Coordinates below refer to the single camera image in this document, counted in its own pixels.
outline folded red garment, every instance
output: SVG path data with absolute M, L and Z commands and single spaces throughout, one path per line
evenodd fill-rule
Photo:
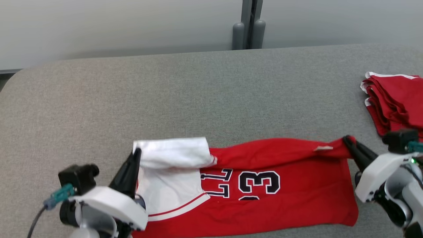
M 380 136 L 401 128 L 419 130 L 423 141 L 423 79 L 418 75 L 366 73 L 361 89 L 365 105 Z

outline gray table surface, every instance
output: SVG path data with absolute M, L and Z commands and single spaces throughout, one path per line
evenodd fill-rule
M 422 53 L 340 45 L 57 61 L 24 69 L 0 93 L 0 236 L 26 237 L 57 172 L 96 163 L 106 185 L 135 139 L 206 136 L 226 147 L 270 137 L 347 134 L 385 152 L 359 85 L 366 71 L 423 75 Z M 352 176 L 357 170 L 350 163 Z M 354 227 L 319 225 L 245 237 L 385 237 L 402 233 L 374 204 Z M 35 238 L 67 237 L 58 209 Z

